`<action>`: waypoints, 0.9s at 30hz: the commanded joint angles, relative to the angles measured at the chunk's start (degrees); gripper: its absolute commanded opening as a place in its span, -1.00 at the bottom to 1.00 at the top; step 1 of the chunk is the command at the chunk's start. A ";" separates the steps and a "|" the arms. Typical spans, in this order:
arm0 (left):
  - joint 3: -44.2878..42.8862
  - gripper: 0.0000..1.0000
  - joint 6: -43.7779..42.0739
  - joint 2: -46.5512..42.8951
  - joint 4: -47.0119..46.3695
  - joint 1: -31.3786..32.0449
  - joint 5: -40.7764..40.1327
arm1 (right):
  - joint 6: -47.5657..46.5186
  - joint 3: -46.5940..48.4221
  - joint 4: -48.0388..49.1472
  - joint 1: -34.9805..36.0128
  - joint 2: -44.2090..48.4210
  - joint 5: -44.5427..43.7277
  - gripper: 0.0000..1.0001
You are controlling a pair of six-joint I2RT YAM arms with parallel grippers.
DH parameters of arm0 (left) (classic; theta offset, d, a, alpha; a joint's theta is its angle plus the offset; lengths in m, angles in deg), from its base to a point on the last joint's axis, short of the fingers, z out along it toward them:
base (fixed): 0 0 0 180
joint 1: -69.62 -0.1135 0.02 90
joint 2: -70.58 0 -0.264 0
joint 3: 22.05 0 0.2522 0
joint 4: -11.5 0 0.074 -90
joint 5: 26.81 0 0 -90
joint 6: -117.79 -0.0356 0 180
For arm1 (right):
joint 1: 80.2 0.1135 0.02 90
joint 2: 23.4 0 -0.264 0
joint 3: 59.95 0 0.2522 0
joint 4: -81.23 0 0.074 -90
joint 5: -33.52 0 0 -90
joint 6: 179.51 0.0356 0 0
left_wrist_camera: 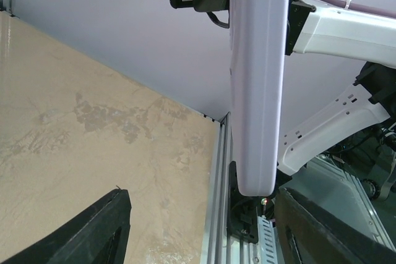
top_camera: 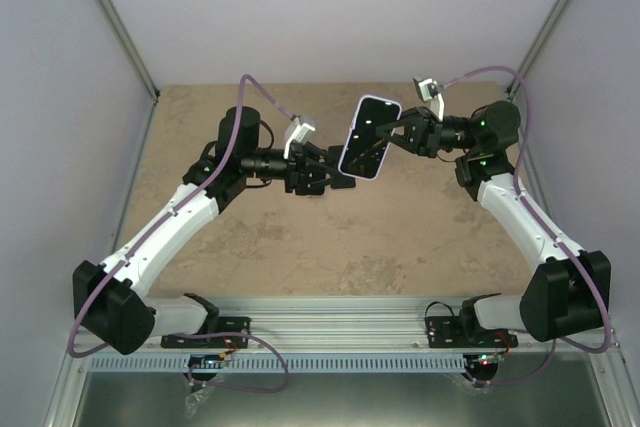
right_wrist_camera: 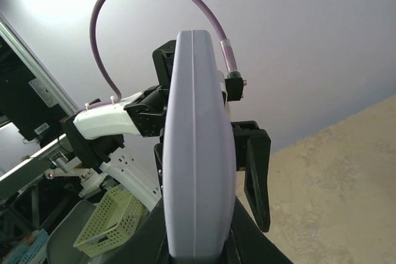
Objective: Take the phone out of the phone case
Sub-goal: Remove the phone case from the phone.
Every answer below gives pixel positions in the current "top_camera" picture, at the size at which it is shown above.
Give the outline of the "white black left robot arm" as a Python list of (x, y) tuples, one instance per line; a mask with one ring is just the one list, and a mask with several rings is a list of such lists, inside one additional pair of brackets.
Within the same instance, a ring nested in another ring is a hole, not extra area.
[(128, 355), (154, 337), (197, 346), (213, 343), (220, 311), (194, 293), (159, 299), (149, 295), (156, 278), (203, 227), (243, 191), (248, 180), (281, 180), (288, 193), (320, 196), (339, 181), (340, 147), (319, 148), (306, 140), (311, 128), (300, 118), (282, 149), (262, 148), (266, 124), (251, 107), (229, 109), (209, 142), (182, 178), (171, 199), (129, 242), (98, 264), (82, 262), (72, 276), (74, 324), (103, 346)]

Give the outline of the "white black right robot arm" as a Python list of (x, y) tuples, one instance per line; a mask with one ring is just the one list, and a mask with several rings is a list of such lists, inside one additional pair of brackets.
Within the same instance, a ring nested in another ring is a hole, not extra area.
[(507, 149), (519, 139), (516, 105), (497, 101), (469, 117), (437, 117), (425, 107), (403, 112), (376, 129), (397, 147), (434, 158), (441, 151), (462, 150), (455, 160), (460, 187), (503, 227), (531, 269), (518, 296), (489, 294), (464, 302), (459, 334), (481, 346), (495, 330), (524, 331), (535, 340), (571, 340), (572, 335), (603, 328), (598, 352), (612, 340), (608, 312), (611, 264), (600, 251), (589, 252), (570, 239), (522, 186)]

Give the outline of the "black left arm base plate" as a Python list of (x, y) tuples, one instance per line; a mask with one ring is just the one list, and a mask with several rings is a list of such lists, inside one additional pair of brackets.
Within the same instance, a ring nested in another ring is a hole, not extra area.
[(246, 349), (249, 341), (241, 334), (250, 334), (250, 317), (220, 317), (215, 329), (203, 326), (197, 335), (215, 332), (216, 337), (212, 338), (188, 338), (183, 336), (163, 336), (160, 345), (164, 349), (223, 349), (242, 350)]

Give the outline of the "black phone with white edge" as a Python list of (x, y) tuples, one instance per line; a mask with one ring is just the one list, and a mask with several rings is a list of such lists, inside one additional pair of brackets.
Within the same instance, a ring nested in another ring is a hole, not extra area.
[(396, 122), (401, 113), (402, 106), (396, 101), (375, 95), (362, 96), (339, 157), (338, 171), (348, 177), (375, 180), (389, 145), (377, 129)]

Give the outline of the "black phone case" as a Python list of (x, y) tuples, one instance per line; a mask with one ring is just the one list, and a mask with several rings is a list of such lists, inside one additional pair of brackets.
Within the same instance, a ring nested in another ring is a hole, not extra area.
[(323, 186), (300, 186), (296, 190), (296, 194), (299, 196), (322, 196), (325, 188)]

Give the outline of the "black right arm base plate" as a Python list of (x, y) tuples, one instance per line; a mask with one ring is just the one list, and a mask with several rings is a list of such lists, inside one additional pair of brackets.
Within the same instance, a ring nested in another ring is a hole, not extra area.
[(519, 345), (516, 335), (504, 329), (466, 332), (458, 317), (426, 316), (425, 330), (429, 347), (445, 348), (515, 348)]

